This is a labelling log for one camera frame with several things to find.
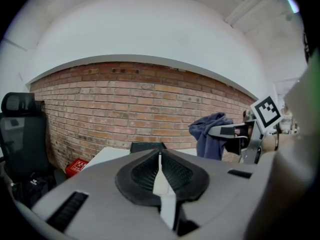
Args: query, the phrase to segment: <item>blue cloth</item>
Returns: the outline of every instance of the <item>blue cloth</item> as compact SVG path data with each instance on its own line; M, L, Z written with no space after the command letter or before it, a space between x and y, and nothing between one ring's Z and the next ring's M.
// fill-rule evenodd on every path
M196 154L198 157L215 160L222 159L226 141L208 134L211 127L231 125L234 121L226 117L225 113L215 113L193 122L189 132L197 140Z

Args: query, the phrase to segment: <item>black and white square marker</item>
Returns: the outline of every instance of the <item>black and white square marker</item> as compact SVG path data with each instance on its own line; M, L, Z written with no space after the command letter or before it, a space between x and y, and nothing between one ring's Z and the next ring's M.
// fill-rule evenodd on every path
M251 105L251 109L262 132L276 125L282 119L280 109L270 96L261 98Z

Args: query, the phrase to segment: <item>chair backrest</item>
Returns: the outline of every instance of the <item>chair backrest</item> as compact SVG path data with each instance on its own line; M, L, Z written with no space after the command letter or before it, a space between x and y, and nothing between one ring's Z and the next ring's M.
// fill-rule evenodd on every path
M51 169L46 153L47 117L33 93L10 92L1 103L0 146L8 176L19 182Z

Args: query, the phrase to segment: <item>black slot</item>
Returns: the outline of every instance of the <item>black slot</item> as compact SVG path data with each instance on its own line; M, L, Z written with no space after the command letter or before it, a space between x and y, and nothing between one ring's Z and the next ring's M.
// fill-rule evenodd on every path
M75 191L47 220L47 223L60 232L65 231L87 198L87 194Z
M251 172L235 170L235 169L229 170L228 174L235 175L235 176L238 176L238 177L241 177L241 178L246 178L246 179L250 179L250 177L252 175Z

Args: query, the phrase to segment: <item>chair headrest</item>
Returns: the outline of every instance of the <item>chair headrest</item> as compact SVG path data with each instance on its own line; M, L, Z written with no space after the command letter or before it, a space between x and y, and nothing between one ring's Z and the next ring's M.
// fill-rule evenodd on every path
M37 113L35 94L28 92L9 92L2 100L1 110L5 115L25 115Z

